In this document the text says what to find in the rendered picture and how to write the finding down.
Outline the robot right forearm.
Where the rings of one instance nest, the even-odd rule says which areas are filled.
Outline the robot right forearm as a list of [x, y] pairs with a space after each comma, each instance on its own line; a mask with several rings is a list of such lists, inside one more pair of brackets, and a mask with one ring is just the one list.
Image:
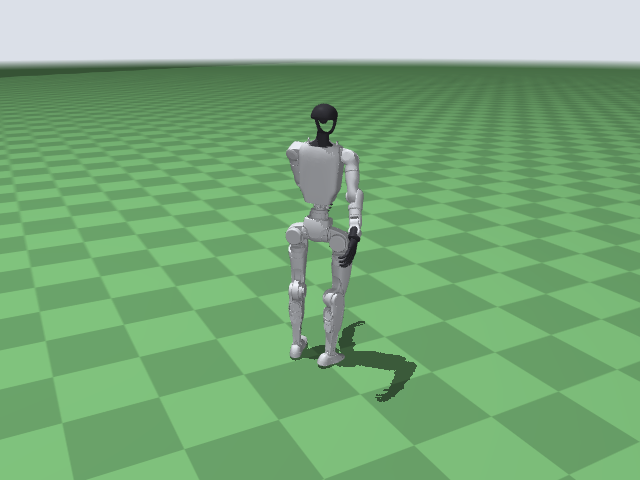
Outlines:
[[361, 237], [362, 235], [361, 226], [362, 226], [363, 200], [364, 200], [364, 194], [361, 189], [358, 189], [356, 193], [355, 202], [352, 202], [348, 205], [348, 210], [349, 210], [348, 233], [350, 232], [351, 227], [356, 226], [358, 228], [357, 236], [359, 237]]

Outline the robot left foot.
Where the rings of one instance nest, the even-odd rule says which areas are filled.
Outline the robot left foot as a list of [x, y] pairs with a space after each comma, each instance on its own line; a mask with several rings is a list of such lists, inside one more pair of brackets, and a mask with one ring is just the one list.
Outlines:
[[292, 358], [299, 358], [302, 354], [303, 349], [306, 347], [307, 345], [307, 337], [301, 335], [301, 344], [300, 346], [298, 346], [298, 342], [295, 342], [295, 345], [291, 345], [291, 349], [290, 349], [290, 357]]

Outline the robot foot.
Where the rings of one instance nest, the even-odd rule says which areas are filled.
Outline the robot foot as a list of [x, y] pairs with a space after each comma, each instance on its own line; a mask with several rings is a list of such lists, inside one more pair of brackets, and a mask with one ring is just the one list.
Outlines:
[[328, 365], [331, 365], [331, 364], [338, 363], [338, 362], [342, 361], [345, 358], [345, 355], [341, 354], [341, 353], [336, 353], [335, 352], [334, 356], [333, 355], [329, 356], [328, 354], [329, 354], [329, 352], [322, 353], [319, 356], [318, 360], [317, 360], [317, 364], [320, 365], [320, 366], [328, 366]]
[[300, 346], [298, 346], [298, 342], [295, 342], [295, 345], [291, 345], [291, 349], [290, 349], [290, 357], [292, 358], [299, 358], [302, 354], [303, 349], [306, 347], [307, 345], [307, 337], [301, 335], [301, 344]]

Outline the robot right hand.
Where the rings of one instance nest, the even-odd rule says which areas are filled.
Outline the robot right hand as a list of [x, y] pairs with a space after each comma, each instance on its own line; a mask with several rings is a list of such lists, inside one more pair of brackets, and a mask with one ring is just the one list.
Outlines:
[[348, 239], [350, 240], [348, 244], [348, 249], [343, 256], [338, 257], [338, 259], [343, 259], [339, 261], [339, 263], [343, 263], [343, 264], [339, 264], [339, 266], [341, 267], [349, 266], [352, 263], [352, 260], [354, 259], [354, 256], [357, 250], [357, 243], [360, 241], [360, 237], [357, 236], [357, 231], [358, 231], [358, 228], [356, 226], [353, 226], [350, 228], [350, 232], [348, 235]]

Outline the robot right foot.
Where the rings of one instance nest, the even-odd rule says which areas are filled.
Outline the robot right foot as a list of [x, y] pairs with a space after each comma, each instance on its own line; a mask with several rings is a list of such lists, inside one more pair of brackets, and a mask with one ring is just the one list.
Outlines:
[[331, 364], [338, 363], [338, 362], [342, 361], [345, 358], [345, 355], [341, 354], [341, 353], [336, 353], [335, 352], [334, 356], [333, 355], [329, 356], [328, 354], [329, 354], [329, 352], [322, 353], [319, 356], [318, 360], [317, 360], [317, 364], [320, 365], [320, 366], [328, 366], [328, 365], [331, 365]]

